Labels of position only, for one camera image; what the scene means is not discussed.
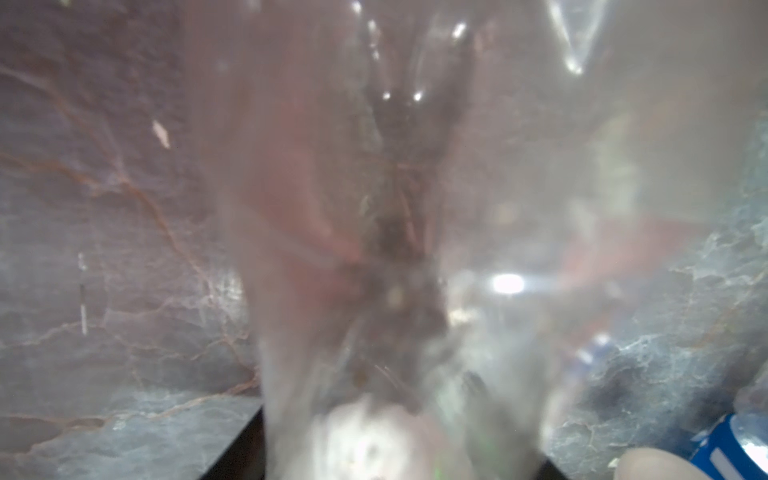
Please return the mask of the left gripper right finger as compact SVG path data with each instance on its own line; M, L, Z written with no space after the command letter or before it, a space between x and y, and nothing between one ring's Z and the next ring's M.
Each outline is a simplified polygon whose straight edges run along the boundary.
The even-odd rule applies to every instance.
M533 480L569 480L569 477L549 457L545 457Z

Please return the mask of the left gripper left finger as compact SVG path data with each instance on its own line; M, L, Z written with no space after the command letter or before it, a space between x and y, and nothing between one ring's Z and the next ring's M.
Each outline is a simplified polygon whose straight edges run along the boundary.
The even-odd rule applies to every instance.
M264 480L266 478L264 411L260 408L201 480Z

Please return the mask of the blue Pocari label bottle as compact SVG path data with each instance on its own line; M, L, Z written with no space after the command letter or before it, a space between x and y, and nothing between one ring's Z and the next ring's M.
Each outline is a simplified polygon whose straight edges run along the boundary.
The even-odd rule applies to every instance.
M734 412L709 430L690 459L637 448L620 457L613 478L767 480L767 384L742 389Z

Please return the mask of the red Coca-Cola label bottle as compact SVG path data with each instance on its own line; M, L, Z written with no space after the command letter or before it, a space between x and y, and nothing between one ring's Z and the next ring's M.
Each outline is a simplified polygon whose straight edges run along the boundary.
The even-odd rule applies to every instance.
M528 479L711 233L763 1L188 1L267 479Z

